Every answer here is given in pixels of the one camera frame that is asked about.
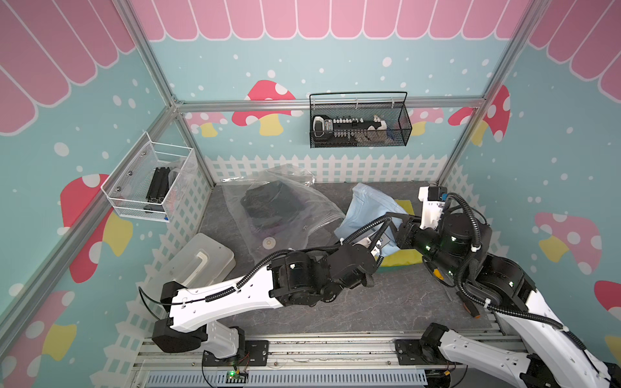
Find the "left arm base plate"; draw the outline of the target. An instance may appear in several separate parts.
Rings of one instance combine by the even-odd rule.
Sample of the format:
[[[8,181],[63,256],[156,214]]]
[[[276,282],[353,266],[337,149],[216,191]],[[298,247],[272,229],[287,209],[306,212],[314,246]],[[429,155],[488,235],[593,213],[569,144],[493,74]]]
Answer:
[[[245,367],[266,366],[269,342],[267,340],[246,340],[239,346],[234,356],[218,359],[211,352],[205,351],[202,357],[203,367]]]

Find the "yellow green garment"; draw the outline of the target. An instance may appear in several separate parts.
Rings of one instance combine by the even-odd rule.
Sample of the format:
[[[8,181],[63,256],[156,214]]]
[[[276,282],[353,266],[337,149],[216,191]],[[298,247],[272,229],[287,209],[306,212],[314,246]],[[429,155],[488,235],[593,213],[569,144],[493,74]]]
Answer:
[[[414,215],[414,208],[410,200],[396,200],[396,204],[399,205],[407,214]],[[383,260],[380,268],[397,268],[406,267],[410,265],[422,264],[422,255],[416,250],[400,250],[392,255],[389,255]]]

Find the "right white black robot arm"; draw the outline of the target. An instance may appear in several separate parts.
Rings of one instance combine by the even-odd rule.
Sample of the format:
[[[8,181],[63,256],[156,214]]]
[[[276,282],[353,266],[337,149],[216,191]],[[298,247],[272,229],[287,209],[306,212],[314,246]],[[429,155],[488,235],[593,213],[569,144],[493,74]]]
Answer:
[[[511,352],[482,344],[439,323],[419,341],[427,362],[480,370],[515,387],[618,387],[620,368],[598,360],[553,313],[532,279],[514,261],[489,252],[492,230],[459,194],[419,190],[422,214],[396,231],[401,249],[414,249],[438,281],[455,288],[466,310],[492,312],[527,347]]]

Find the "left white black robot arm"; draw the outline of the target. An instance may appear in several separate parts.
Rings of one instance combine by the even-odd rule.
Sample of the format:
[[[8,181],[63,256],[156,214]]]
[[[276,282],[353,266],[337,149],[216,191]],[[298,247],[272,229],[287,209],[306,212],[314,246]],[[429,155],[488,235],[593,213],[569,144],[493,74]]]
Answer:
[[[263,258],[245,276],[189,289],[163,285],[157,305],[166,315],[151,339],[166,353],[202,351],[218,360],[243,359],[245,333],[220,319],[254,310],[330,303],[345,289],[370,287],[383,261],[382,235],[392,226],[387,214],[330,246],[280,250]]]

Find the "dark grey denim trousers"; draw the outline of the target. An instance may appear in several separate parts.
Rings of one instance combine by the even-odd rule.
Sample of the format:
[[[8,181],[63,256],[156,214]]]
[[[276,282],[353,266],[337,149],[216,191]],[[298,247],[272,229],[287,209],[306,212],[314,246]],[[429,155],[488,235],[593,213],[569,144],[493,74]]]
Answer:
[[[257,221],[266,219],[291,220],[305,205],[289,184],[273,181],[249,189],[241,200],[247,215]]]

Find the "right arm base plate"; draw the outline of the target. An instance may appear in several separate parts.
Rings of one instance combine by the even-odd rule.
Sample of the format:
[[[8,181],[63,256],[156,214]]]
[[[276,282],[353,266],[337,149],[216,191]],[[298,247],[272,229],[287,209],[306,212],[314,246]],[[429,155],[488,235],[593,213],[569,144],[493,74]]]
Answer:
[[[450,365],[438,345],[438,341],[427,339],[397,339],[395,351],[398,362],[400,365]]]

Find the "light blue garment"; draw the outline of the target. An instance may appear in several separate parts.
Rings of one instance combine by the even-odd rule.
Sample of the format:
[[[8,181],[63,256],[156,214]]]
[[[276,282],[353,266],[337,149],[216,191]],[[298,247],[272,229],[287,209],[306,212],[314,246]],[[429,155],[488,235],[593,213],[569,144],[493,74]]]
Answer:
[[[406,210],[378,189],[362,183],[357,184],[353,188],[353,198],[345,219],[336,228],[335,236],[338,239],[345,239],[367,223],[384,216],[385,213],[406,214]]]

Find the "clear plastic vacuum bag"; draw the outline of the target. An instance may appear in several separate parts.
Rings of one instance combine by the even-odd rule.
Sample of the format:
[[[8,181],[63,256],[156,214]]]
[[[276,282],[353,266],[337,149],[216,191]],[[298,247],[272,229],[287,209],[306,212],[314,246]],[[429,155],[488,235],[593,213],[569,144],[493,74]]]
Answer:
[[[329,242],[325,228],[338,226],[344,212],[314,184],[315,175],[292,164],[223,180],[226,207],[255,262],[304,249],[311,239],[315,246]]]

